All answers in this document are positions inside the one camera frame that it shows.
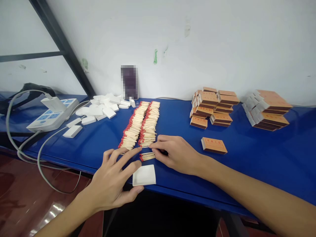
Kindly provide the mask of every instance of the left hand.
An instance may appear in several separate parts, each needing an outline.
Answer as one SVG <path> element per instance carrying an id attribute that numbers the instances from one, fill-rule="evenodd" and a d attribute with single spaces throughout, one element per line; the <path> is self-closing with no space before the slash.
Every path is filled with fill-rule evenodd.
<path id="1" fill-rule="evenodd" d="M 125 203 L 135 200 L 137 195 L 144 190 L 144 186 L 133 187 L 130 191 L 123 192 L 123 186 L 127 179 L 142 166 L 137 160 L 130 163 L 124 170 L 126 162 L 142 150 L 141 147 L 133 150 L 126 148 L 107 150 L 103 154 L 103 163 L 96 171 L 88 187 L 77 197 L 91 205 L 93 213 L 101 210 L 109 210 L 121 207 Z M 117 162 L 120 154 L 126 152 Z"/>

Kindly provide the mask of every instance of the gray cable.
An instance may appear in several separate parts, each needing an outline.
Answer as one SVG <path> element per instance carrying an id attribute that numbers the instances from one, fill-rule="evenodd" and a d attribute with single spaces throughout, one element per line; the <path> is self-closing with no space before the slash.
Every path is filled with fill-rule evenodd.
<path id="1" fill-rule="evenodd" d="M 316 108 L 316 105 L 293 105 L 295 107 L 308 107 L 308 108 Z"/>
<path id="2" fill-rule="evenodd" d="M 32 140 L 36 135 L 38 135 L 40 132 L 41 132 L 41 131 L 38 130 L 38 131 L 37 131 L 36 133 L 34 133 L 31 137 L 29 137 L 25 142 L 23 142 L 23 143 L 21 144 L 21 146 L 19 147 L 19 149 L 22 150 L 23 147 L 24 147 L 30 140 Z M 33 164 L 33 165 L 36 165 L 36 164 L 37 164 L 37 163 L 35 163 L 35 162 L 32 162 L 32 161 L 29 161 L 29 160 L 25 159 L 25 158 L 20 154 L 19 151 L 17 151 L 16 154 L 17 154 L 17 156 L 18 156 L 21 160 L 23 160 L 23 161 L 26 162 L 26 163 L 30 163 L 30 164 Z M 42 164 L 41 164 L 41 166 L 44 166 L 44 167 L 47 167 L 47 168 L 56 169 L 56 170 L 68 170 L 68 169 L 69 169 L 69 168 L 52 167 L 52 166 L 47 166 L 47 165 L 42 165 Z"/>
<path id="3" fill-rule="evenodd" d="M 9 104 L 9 107 L 8 107 L 8 112 L 7 112 L 7 117 L 6 117 L 6 129 L 7 129 L 7 135 L 8 135 L 9 141 L 10 141 L 11 144 L 14 146 L 14 148 L 15 148 L 19 153 L 21 153 L 21 154 L 24 155 L 25 157 L 29 158 L 30 160 L 37 161 L 37 159 L 34 159 L 34 158 L 32 158 L 32 157 L 26 155 L 26 154 L 25 154 L 23 151 L 21 151 L 21 150 L 19 149 L 19 147 L 15 144 L 15 142 L 14 142 L 13 139 L 12 139 L 11 133 L 10 133 L 10 125 L 9 125 L 10 114 L 11 114 L 11 109 L 12 109 L 12 106 L 13 106 L 13 102 L 15 101 L 15 99 L 16 99 L 18 96 L 20 96 L 20 95 L 22 95 L 22 94 L 24 94 L 24 93 L 26 93 L 26 92 L 30 92 L 30 91 L 38 91 L 38 92 L 42 92 L 42 93 L 46 94 L 46 92 L 44 92 L 44 91 L 39 91 L 39 90 L 26 90 L 26 91 L 23 91 L 23 92 L 20 92 L 20 93 L 16 94 L 16 95 L 11 99 L 10 104 Z"/>
<path id="4" fill-rule="evenodd" d="M 11 136 L 11 133 L 10 133 L 10 125 L 9 125 L 9 122 L 10 122 L 10 114 L 11 114 L 11 109 L 12 109 L 12 106 L 13 106 L 13 102 L 14 102 L 15 99 L 16 99 L 17 97 L 19 97 L 20 95 L 22 95 L 22 94 L 24 94 L 24 93 L 26 93 L 26 92 L 30 92 L 30 91 L 38 91 L 38 92 L 44 93 L 45 95 L 47 94 L 46 92 L 40 91 L 40 90 L 26 90 L 26 91 L 17 93 L 17 94 L 11 99 L 10 104 L 9 104 L 9 106 L 8 106 L 7 116 L 6 116 L 6 129 L 7 129 L 7 135 L 8 135 L 9 141 L 11 142 L 11 144 L 13 145 L 13 147 L 17 150 L 17 155 L 18 155 L 18 157 L 19 157 L 21 160 L 23 160 L 23 161 L 25 161 L 25 162 L 27 162 L 27 163 L 33 164 L 33 162 L 31 162 L 31 161 L 28 161 L 28 160 L 23 159 L 22 156 L 21 156 L 21 155 L 23 155 L 23 156 L 25 156 L 25 157 L 27 157 L 27 158 L 29 158 L 29 159 L 31 159 L 31 160 L 36 160 L 36 161 L 37 161 L 37 165 L 38 165 L 39 172 L 40 172 L 41 176 L 43 177 L 43 179 L 48 183 L 48 185 L 49 185 L 51 188 L 53 188 L 53 189 L 56 190 L 57 192 L 64 193 L 64 194 L 73 193 L 73 192 L 75 191 L 76 187 L 78 186 L 78 183 L 79 183 L 79 180 L 80 180 L 80 177 L 81 177 L 81 171 L 80 171 L 79 178 L 78 178 L 78 182 L 77 182 L 75 188 L 73 189 L 73 191 L 71 191 L 71 192 L 68 193 L 68 192 L 63 192 L 63 191 L 60 191 L 60 190 L 56 189 L 56 188 L 47 180 L 47 178 L 46 178 L 46 177 L 44 176 L 44 174 L 43 174 L 43 171 L 42 171 L 42 169 L 41 169 L 41 163 L 40 163 L 40 162 L 41 162 L 41 160 L 40 160 L 40 154 L 41 154 L 41 151 L 42 151 L 44 145 L 46 144 L 46 142 L 48 142 L 54 135 L 56 135 L 57 133 L 59 133 L 60 131 L 62 131 L 62 130 L 64 130 L 64 129 L 66 129 L 67 127 L 64 127 L 64 128 L 62 128 L 61 130 L 59 130 L 58 132 L 54 133 L 52 136 L 50 136 L 50 137 L 43 143 L 43 145 L 41 146 L 41 148 L 40 148 L 40 150 L 39 150 L 39 154 L 38 154 L 38 156 L 37 156 L 37 159 L 34 159 L 34 158 L 32 158 L 32 157 L 26 155 L 21 149 L 25 146 L 26 143 L 28 143 L 31 139 L 33 139 L 36 135 L 38 135 L 38 134 L 41 132 L 40 130 L 37 131 L 35 134 L 33 134 L 31 137 L 29 137 L 25 142 L 23 142 L 23 144 L 20 146 L 21 148 L 19 148 L 19 147 L 15 144 L 14 140 L 12 139 L 12 136 Z M 56 168 L 56 167 L 49 167 L 49 168 L 53 168 L 53 169 L 56 169 L 56 170 L 60 170 L 60 169 L 61 169 L 61 168 Z"/>
<path id="5" fill-rule="evenodd" d="M 180 99 L 180 98 L 173 98 L 173 97 L 167 97 L 167 96 L 156 97 L 155 99 L 173 99 L 173 100 L 192 101 L 191 99 Z"/>
<path id="6" fill-rule="evenodd" d="M 44 148 L 46 142 L 48 142 L 53 136 L 55 136 L 57 133 L 61 132 L 62 130 L 66 129 L 66 128 L 68 128 L 68 127 L 64 127 L 64 128 L 62 128 L 61 130 L 55 132 L 53 135 L 51 135 L 49 138 L 47 138 L 47 140 L 46 140 L 46 141 L 43 143 L 43 145 L 40 147 L 39 154 L 37 155 L 37 167 L 39 168 L 39 172 L 40 172 L 41 176 L 43 177 L 43 179 L 46 181 L 46 183 L 47 183 L 52 189 L 54 189 L 54 190 L 57 191 L 57 192 L 63 193 L 63 194 L 70 194 L 70 193 L 73 193 L 73 192 L 75 191 L 76 187 L 78 186 L 78 183 L 79 183 L 79 180 L 80 180 L 80 177 L 81 177 L 81 171 L 80 171 L 79 178 L 78 178 L 78 182 L 77 182 L 75 188 L 74 188 L 71 192 L 68 193 L 68 192 L 63 192 L 63 191 L 58 190 L 57 188 L 55 188 L 55 187 L 48 181 L 48 179 L 45 177 L 45 175 L 44 175 L 44 173 L 43 173 L 43 171 L 42 171 L 42 169 L 41 169 L 41 164 L 40 164 L 40 155 L 41 155 L 41 153 L 42 153 L 42 150 L 43 150 L 43 148 Z"/>

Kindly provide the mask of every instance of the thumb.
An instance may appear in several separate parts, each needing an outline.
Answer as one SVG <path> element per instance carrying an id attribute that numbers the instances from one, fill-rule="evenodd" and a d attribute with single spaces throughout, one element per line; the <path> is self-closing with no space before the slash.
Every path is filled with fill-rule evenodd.
<path id="1" fill-rule="evenodd" d="M 164 163 L 166 166 L 171 168 L 172 160 L 170 160 L 168 156 L 161 154 L 159 150 L 154 149 L 154 148 L 152 149 L 152 151 L 154 152 L 157 160 L 159 160 L 160 162 Z"/>
<path id="2" fill-rule="evenodd" d="M 118 198 L 113 202 L 115 207 L 121 207 L 128 202 L 133 202 L 137 195 L 144 190 L 144 186 L 133 187 L 130 191 L 121 192 Z"/>

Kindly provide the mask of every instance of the power adapter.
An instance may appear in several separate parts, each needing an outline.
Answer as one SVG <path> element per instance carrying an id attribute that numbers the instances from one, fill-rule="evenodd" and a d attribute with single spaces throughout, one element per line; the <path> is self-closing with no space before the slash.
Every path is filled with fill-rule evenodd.
<path id="1" fill-rule="evenodd" d="M 41 102 L 54 113 L 62 112 L 67 109 L 63 102 L 60 101 L 60 99 L 58 99 L 56 96 L 51 98 L 44 98 L 41 100 Z"/>

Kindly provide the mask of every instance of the right hand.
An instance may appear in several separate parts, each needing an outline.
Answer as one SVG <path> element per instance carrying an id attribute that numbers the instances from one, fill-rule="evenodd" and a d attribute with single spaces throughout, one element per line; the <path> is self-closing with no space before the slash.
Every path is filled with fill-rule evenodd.
<path id="1" fill-rule="evenodd" d="M 182 137 L 159 135 L 157 140 L 149 145 L 157 160 L 180 173 L 199 175 L 201 164 L 205 160 L 204 155 L 194 150 Z M 157 149 L 166 150 L 168 156 Z"/>

